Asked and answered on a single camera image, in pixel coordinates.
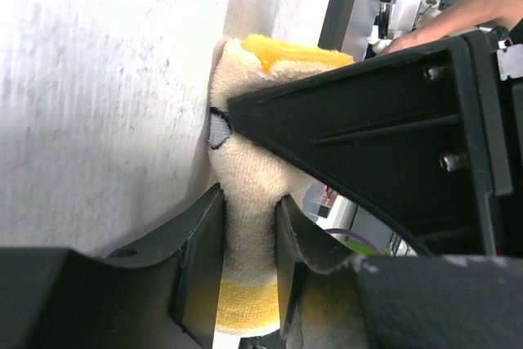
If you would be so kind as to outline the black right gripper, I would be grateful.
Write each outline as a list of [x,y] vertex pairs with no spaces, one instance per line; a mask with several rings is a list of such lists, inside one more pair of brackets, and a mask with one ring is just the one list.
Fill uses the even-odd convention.
[[522,161],[513,88],[521,78],[501,80],[498,70],[498,32],[485,34],[484,129],[493,190],[488,196],[493,239],[485,254],[522,256]]

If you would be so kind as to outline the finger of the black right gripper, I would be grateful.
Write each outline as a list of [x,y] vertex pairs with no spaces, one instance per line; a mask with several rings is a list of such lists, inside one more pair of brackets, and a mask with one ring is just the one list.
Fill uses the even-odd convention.
[[231,125],[417,253],[486,255],[485,53],[470,32],[244,93],[228,101]]

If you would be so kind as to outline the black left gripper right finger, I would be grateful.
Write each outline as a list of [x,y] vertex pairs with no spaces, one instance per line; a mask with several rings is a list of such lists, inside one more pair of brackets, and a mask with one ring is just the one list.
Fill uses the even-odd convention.
[[354,254],[292,198],[275,210],[280,334],[290,348],[519,348],[522,262]]

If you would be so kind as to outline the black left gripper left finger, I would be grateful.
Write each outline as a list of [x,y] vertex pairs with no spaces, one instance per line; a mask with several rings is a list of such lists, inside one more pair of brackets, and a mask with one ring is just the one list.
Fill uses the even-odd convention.
[[4,348],[209,348],[225,202],[192,206],[107,257],[67,248],[2,248]]

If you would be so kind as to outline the yellow cream towel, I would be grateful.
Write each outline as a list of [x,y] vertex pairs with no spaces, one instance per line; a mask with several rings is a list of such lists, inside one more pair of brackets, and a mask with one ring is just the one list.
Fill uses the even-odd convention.
[[275,206],[310,175],[234,131],[228,101],[353,64],[345,53],[250,34],[223,45],[209,88],[208,156],[226,202],[219,333],[249,338],[279,328]]

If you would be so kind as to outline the person's bare forearm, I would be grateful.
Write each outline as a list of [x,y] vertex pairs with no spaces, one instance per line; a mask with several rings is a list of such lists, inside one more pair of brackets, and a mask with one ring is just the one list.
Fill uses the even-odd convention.
[[462,0],[442,11],[421,28],[393,40],[380,55],[434,42],[489,22],[512,31],[521,21],[522,0]]

